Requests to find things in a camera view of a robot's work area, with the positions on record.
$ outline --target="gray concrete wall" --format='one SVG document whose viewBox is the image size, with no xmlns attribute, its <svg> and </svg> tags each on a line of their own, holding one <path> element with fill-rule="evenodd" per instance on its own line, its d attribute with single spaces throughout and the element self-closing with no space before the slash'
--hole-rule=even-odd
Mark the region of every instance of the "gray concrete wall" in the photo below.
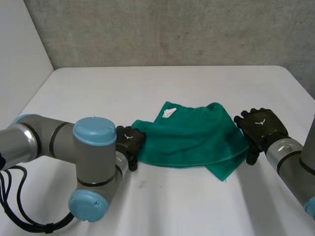
<svg viewBox="0 0 315 236">
<path fill-rule="evenodd" d="M 24 0 L 55 69 L 280 65 L 315 97 L 314 0 Z"/>
</svg>

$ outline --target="black cable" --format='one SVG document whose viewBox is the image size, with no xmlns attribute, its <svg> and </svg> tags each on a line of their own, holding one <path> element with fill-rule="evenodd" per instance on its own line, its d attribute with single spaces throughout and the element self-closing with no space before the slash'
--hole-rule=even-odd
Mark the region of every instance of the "black cable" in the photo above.
<svg viewBox="0 0 315 236">
<path fill-rule="evenodd" d="M 9 207 L 9 205 L 7 203 L 9 191 L 10 191 L 11 185 L 12 185 L 12 175 L 9 171 L 10 169 L 16 169 L 16 170 L 20 170 L 23 172 L 23 177 L 22 177 L 21 182 L 20 182 L 19 187 L 18 187 L 16 200 L 17 200 L 17 204 L 18 204 L 18 208 L 19 208 L 20 213 L 30 224 L 26 223 L 26 222 L 22 221 L 20 218 L 18 218 L 15 215 L 15 213 L 11 210 L 11 208 Z M 71 214 L 71 212 L 64 219 L 62 219 L 61 221 L 59 221 L 55 224 L 51 223 L 51 224 L 47 224 L 47 225 L 42 225 L 42 224 L 39 224 L 39 223 L 33 221 L 32 219 L 30 219 L 26 215 L 26 213 L 22 207 L 22 202 L 21 202 L 21 192 L 22 192 L 23 184 L 24 184 L 26 177 L 27 177 L 27 170 L 22 166 L 13 166 L 13 167 L 9 168 L 9 170 L 5 170 L 5 172 L 8 175 L 7 190 L 5 190 L 4 177 L 3 177 L 2 173 L 0 173 L 0 184 L 1 184 L 0 203 L 4 208 L 4 212 L 17 226 L 19 226 L 21 229 L 28 231 L 28 232 L 49 234 L 55 230 L 58 230 L 58 229 L 65 227 L 67 224 L 69 224 L 72 221 L 74 216 Z"/>
</svg>

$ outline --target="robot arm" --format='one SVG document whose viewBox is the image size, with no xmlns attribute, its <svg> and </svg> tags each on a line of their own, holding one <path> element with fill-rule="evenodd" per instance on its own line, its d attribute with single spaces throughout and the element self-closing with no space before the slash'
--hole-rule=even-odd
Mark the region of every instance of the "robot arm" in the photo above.
<svg viewBox="0 0 315 236">
<path fill-rule="evenodd" d="M 124 131 L 136 134 L 136 149 L 120 138 L 117 151 L 115 125 L 104 118 L 84 118 L 73 124 L 22 116 L 0 131 L 0 170 L 43 155 L 75 164 L 77 188 L 68 201 L 70 212 L 80 220 L 95 222 L 108 210 L 127 169 L 136 169 L 134 156 L 145 135 L 120 126 L 120 133 Z"/>
<path fill-rule="evenodd" d="M 315 119 L 304 147 L 291 138 L 267 139 L 266 157 L 304 210 L 315 219 Z"/>
<path fill-rule="evenodd" d="M 266 109 L 242 112 L 234 121 L 250 145 L 247 163 L 254 165 L 259 153 L 278 173 L 304 210 L 315 219 L 315 119 L 304 147 L 288 136 L 279 118 Z"/>
</svg>

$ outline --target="silver arm segment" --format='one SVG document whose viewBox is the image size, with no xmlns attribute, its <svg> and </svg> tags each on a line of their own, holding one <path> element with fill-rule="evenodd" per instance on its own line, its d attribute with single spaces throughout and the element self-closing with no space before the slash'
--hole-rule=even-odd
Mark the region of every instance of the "silver arm segment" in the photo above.
<svg viewBox="0 0 315 236">
<path fill-rule="evenodd" d="M 304 147 L 287 138 L 274 142 L 266 157 L 305 211 L 315 219 L 315 119 Z"/>
<path fill-rule="evenodd" d="M 114 124 L 103 118 L 72 124 L 28 115 L 0 131 L 0 170 L 43 155 L 76 166 L 71 213 L 89 222 L 101 219 L 128 169 L 127 158 L 116 151 Z"/>
</svg>

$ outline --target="wall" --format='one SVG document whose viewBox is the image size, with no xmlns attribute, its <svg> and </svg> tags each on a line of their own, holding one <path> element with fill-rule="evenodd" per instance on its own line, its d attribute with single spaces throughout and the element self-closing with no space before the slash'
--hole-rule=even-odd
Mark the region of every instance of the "wall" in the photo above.
<svg viewBox="0 0 315 236">
<path fill-rule="evenodd" d="M 0 130 L 53 72 L 23 0 L 0 0 Z"/>
<path fill-rule="evenodd" d="M 25 0 L 55 69 L 280 65 L 315 96 L 314 0 Z"/>
</svg>

